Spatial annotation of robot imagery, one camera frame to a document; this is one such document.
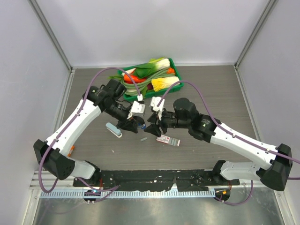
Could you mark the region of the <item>staple box red white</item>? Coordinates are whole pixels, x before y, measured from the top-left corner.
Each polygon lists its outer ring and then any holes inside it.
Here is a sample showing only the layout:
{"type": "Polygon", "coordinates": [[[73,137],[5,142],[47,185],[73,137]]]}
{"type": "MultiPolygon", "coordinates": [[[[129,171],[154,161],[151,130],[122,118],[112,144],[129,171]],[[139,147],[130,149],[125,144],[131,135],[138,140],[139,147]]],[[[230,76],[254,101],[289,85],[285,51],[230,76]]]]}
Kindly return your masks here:
{"type": "Polygon", "coordinates": [[[169,137],[166,135],[161,135],[160,137],[157,137],[156,141],[164,143],[164,144],[168,144],[171,146],[179,147],[179,145],[180,145],[180,139],[169,137]]]}

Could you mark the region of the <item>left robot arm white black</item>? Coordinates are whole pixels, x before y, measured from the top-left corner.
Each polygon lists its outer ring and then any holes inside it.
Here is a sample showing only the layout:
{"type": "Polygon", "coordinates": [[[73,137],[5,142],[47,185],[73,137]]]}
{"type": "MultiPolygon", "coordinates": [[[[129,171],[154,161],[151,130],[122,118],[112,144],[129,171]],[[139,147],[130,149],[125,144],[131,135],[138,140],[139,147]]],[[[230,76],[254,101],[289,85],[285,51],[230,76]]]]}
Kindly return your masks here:
{"type": "Polygon", "coordinates": [[[107,113],[117,119],[117,128],[138,132],[138,126],[144,124],[145,104],[142,97],[125,107],[118,102],[126,91],[119,81],[111,79],[107,85],[91,86],[83,94],[76,109],[61,127],[45,141],[38,139],[34,152],[39,163],[39,171],[46,169],[58,180],[68,177],[81,178],[89,187],[100,182],[100,169],[89,161],[72,159],[68,154],[71,147],[101,113],[107,113]]]}

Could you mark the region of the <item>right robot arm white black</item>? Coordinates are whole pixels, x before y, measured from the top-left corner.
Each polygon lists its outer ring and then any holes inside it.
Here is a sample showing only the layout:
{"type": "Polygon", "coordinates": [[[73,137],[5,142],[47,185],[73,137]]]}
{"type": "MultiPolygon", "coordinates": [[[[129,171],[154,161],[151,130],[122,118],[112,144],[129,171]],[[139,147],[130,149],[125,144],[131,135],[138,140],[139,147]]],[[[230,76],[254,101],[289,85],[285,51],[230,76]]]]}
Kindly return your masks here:
{"type": "Polygon", "coordinates": [[[228,180],[257,180],[266,187],[284,191],[293,166],[292,151],[286,144],[266,144],[243,135],[217,119],[197,111],[194,103],[179,98],[173,103],[173,112],[164,107],[164,99],[153,97],[150,101],[153,114],[145,132],[160,137],[169,128],[187,129],[199,141],[205,141],[230,149],[249,162],[218,161],[213,170],[212,181],[223,185],[228,180]]]}

